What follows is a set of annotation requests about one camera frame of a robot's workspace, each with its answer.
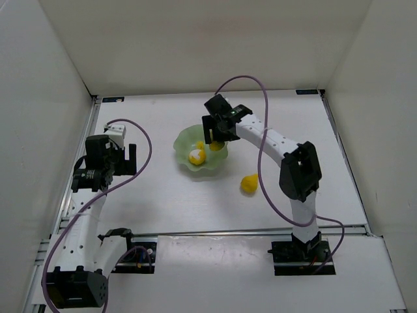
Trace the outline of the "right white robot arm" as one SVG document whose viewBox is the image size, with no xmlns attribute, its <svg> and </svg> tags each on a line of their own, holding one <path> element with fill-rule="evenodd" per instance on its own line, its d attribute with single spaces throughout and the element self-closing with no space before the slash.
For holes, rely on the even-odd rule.
<svg viewBox="0 0 417 313">
<path fill-rule="evenodd" d="M 246 140 L 259 148 L 260 157 L 266 153 L 279 166 L 279 186 L 292 210 L 291 240 L 303 254 L 309 254 L 321 241 L 316 195 L 322 173 L 315 146 L 285 138 L 267 128 L 249 108 L 232 107 L 222 95 L 206 101 L 205 108 L 208 115 L 202 116 L 202 122 L 207 144 Z"/>
</svg>

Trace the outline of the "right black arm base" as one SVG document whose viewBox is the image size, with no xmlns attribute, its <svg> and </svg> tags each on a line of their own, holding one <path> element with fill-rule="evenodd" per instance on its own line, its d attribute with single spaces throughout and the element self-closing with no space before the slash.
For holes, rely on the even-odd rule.
<svg viewBox="0 0 417 313">
<path fill-rule="evenodd" d="M 328 241 L 321 241 L 307 256 L 304 256 L 291 241 L 273 241 L 268 253 L 272 255 L 275 276 L 336 274 L 332 259 L 318 270 L 330 255 Z"/>
</svg>

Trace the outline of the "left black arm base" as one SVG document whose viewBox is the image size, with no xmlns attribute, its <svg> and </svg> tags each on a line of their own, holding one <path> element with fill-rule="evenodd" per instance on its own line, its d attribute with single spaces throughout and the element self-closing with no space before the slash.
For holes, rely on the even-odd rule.
<svg viewBox="0 0 417 313">
<path fill-rule="evenodd" d="M 158 248 L 157 237 L 135 235 L 128 243 L 128 249 L 135 247 L 112 270 L 112 274 L 154 274 Z"/>
</svg>

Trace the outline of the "yellow fake lemon torn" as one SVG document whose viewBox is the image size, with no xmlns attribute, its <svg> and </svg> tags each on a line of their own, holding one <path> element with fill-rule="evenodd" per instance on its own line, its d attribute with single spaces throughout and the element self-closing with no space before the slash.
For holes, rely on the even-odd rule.
<svg viewBox="0 0 417 313">
<path fill-rule="evenodd" d="M 188 161 L 190 164 L 200 166 L 206 161 L 206 153 L 204 150 L 194 149 L 188 154 Z"/>
</svg>

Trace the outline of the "green yellow fake fruit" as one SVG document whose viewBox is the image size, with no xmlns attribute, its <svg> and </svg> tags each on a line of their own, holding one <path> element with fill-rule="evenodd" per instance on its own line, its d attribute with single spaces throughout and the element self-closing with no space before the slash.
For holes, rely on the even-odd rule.
<svg viewBox="0 0 417 313">
<path fill-rule="evenodd" d="M 220 151 L 225 146 L 225 142 L 219 142 L 214 139 L 213 131 L 209 130 L 210 140 L 209 148 L 211 151 Z"/>
</svg>

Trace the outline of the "yellow fake pear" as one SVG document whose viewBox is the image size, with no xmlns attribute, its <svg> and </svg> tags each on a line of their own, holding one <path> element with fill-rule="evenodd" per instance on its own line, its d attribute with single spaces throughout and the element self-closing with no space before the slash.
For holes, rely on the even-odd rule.
<svg viewBox="0 0 417 313">
<path fill-rule="evenodd" d="M 245 194 L 254 194 L 258 188 L 258 174 L 247 175 L 240 182 L 240 189 Z"/>
</svg>

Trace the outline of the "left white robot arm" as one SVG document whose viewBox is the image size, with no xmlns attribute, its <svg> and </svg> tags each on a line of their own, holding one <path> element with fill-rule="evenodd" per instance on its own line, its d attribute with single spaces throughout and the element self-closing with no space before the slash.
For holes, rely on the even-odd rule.
<svg viewBox="0 0 417 313">
<path fill-rule="evenodd" d="M 108 301 L 108 276 L 132 249 L 127 228 L 97 234 L 115 176 L 137 177 L 136 145 L 124 144 L 122 132 L 87 137 L 85 155 L 75 164 L 71 190 L 75 210 L 44 262 L 42 293 L 52 312 L 102 308 Z"/>
</svg>

